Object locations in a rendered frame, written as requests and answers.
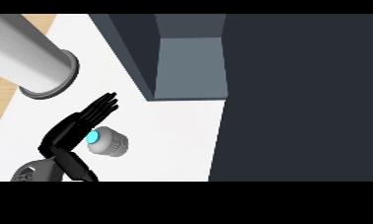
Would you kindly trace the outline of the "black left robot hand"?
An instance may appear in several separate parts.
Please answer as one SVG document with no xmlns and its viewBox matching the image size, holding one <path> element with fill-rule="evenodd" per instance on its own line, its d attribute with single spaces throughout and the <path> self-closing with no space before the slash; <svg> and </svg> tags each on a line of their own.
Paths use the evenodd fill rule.
<svg viewBox="0 0 373 224">
<path fill-rule="evenodd" d="M 45 159 L 51 159 L 61 172 L 73 181 L 97 182 L 97 176 L 72 149 L 94 126 L 117 109 L 116 93 L 106 93 L 81 112 L 72 113 L 50 129 L 38 150 Z"/>
</svg>

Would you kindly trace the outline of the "clear water bottle blue cap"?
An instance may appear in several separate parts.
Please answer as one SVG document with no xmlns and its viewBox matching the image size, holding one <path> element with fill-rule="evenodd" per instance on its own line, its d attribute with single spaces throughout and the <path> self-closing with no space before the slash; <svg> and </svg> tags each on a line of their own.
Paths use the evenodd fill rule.
<svg viewBox="0 0 373 224">
<path fill-rule="evenodd" d="M 85 142 L 92 154 L 120 157 L 126 153 L 128 138 L 107 126 L 100 126 L 88 132 Z"/>
</svg>

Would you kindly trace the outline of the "dark grey open cabinet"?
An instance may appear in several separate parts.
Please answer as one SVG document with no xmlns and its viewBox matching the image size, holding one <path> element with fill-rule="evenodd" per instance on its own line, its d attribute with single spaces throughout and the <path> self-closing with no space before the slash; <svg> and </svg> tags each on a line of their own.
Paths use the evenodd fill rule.
<svg viewBox="0 0 373 224">
<path fill-rule="evenodd" d="M 92 14 L 89 19 L 145 100 L 226 98 L 222 14 Z"/>
</svg>

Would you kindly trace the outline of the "large pale grey cylinder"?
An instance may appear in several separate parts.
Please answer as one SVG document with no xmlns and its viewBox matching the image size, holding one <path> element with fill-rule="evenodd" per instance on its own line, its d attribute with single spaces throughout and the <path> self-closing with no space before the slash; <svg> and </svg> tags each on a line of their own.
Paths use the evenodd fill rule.
<svg viewBox="0 0 373 224">
<path fill-rule="evenodd" d="M 58 95 L 78 74 L 78 59 L 52 44 L 20 14 L 0 14 L 0 77 L 26 97 Z"/>
</svg>

